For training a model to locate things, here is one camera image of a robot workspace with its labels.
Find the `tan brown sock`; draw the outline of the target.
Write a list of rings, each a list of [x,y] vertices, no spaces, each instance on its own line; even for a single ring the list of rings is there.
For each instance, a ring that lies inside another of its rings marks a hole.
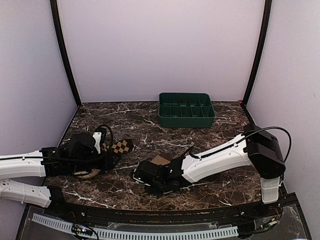
[[[150,162],[156,165],[165,166],[168,165],[173,160],[172,157],[165,153],[158,154]]]

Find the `brown argyle sock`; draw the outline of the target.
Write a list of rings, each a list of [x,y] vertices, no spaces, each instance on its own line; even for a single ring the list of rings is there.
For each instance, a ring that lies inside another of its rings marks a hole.
[[[122,139],[118,142],[115,142],[112,146],[107,145],[106,143],[103,143],[101,145],[101,149],[105,152],[110,152],[110,155],[115,158],[121,158],[122,155],[130,153],[134,149],[134,143],[133,140],[128,139]]]

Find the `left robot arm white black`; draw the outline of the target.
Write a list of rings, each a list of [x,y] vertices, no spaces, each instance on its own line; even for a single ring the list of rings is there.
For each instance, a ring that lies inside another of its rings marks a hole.
[[[29,153],[1,156],[2,189],[10,200],[51,208],[60,218],[71,213],[64,194],[58,186],[37,187],[11,182],[22,177],[71,176],[82,180],[113,170],[121,159],[114,148],[98,150],[94,146],[45,147]]]

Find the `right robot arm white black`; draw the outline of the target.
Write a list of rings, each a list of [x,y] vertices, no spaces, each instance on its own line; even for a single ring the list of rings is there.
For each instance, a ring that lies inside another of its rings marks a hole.
[[[200,180],[231,169],[254,166],[260,176],[261,201],[255,213],[266,217],[275,208],[279,198],[281,177],[284,175],[287,156],[283,156],[279,141],[269,131],[247,124],[243,133],[230,141],[204,152],[193,153],[193,148],[170,161],[167,165],[146,162],[146,176],[140,176],[155,194],[178,192]]]

